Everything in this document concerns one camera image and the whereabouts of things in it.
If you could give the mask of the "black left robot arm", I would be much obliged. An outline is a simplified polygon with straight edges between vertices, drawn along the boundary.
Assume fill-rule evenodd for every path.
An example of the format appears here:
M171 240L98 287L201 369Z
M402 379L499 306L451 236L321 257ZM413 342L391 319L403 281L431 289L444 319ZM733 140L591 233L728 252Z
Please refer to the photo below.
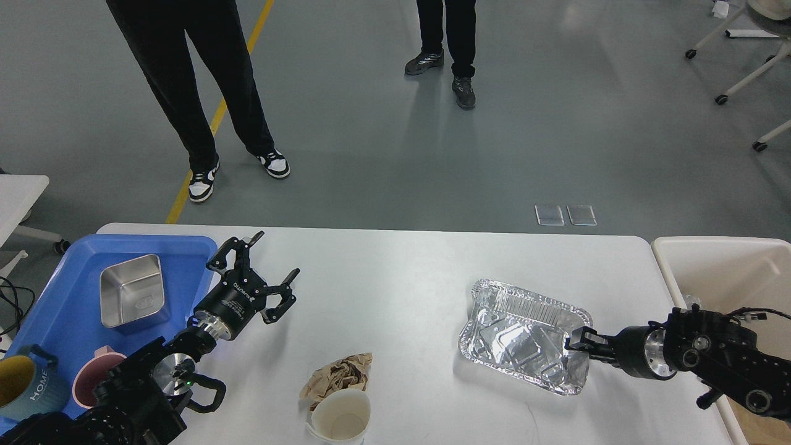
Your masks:
M250 250L264 236L227 239L206 262L219 282L198 302L170 341L159 336L108 370L93 394L97 403L71 418L62 409L24 416L2 435L3 444L169 444L186 430L182 413L214 412L226 384L197 373L218 341L233 341L255 315L278 322L296 302L292 270L269 285L252 268Z

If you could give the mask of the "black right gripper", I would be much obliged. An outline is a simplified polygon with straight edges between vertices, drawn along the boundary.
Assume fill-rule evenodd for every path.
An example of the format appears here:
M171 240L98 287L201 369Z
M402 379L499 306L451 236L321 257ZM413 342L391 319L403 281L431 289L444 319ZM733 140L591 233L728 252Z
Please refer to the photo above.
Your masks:
M596 360L619 367L636 378L669 380L674 369L664 357L665 329L630 326L613 337L602 336L591 327L579 327L566 339L565 350L588 354Z

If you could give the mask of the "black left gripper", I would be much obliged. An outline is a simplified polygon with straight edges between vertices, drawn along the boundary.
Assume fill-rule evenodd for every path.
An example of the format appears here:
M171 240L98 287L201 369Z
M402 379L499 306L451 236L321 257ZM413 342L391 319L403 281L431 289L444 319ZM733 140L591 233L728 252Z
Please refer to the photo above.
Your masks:
M300 268L294 268L280 284L268 286L251 266L250 250L263 236L264 231L259 231L243 239L230 237L209 257L206 269L220 275L220 279L187 318L188 327L201 329L215 340L232 341L255 313L261 315L265 324L273 324L294 306L297 299L292 282ZM228 276L230 271L239 271L240 276ZM266 307L268 297L274 295L279 296L279 304Z

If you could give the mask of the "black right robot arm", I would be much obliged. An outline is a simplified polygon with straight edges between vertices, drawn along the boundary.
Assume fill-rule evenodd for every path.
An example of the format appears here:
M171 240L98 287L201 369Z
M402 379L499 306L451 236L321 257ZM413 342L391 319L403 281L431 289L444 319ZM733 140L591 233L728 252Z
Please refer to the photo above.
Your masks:
M708 386L696 400L698 408L708 409L726 396L752 414L789 422L790 363L760 352L757 333L741 322L745 315L763 320L770 312L675 307L665 322L629 326L615 336L589 326L574 329L564 347L635 378L667 381L678 372L692 372Z

